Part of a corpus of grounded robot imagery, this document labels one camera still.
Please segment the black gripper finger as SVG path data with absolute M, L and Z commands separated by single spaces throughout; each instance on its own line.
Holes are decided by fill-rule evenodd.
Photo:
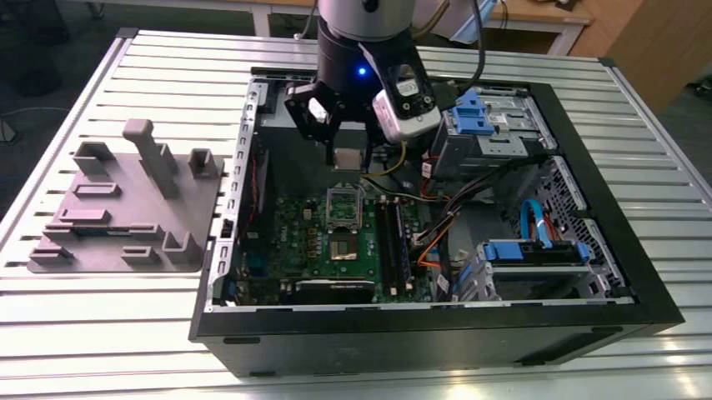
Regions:
M 366 151 L 362 160 L 362 170 L 369 171 L 369 165 L 372 162 L 373 151 L 376 148 L 381 147 L 388 141 L 385 139 L 382 129 L 380 127 L 377 120 L 365 121 L 365 130 L 366 130 Z
M 325 122 L 319 122 L 311 113 L 310 100 L 317 100 L 326 111 Z M 303 85 L 290 82 L 286 86 L 283 104 L 303 139 L 325 145 L 325 163 L 334 166 L 334 140 L 343 121 L 341 94 L 319 81 Z

